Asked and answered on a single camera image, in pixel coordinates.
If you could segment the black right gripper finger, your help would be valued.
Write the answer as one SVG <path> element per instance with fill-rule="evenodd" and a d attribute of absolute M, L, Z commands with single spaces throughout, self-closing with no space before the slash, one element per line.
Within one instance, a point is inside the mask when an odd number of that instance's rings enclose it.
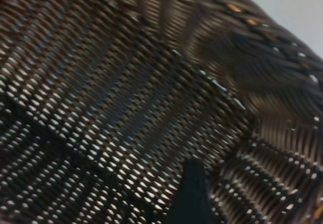
<path fill-rule="evenodd" d="M 200 159 L 185 161 L 176 202 L 173 223 L 211 223 L 211 207 L 204 164 Z"/>

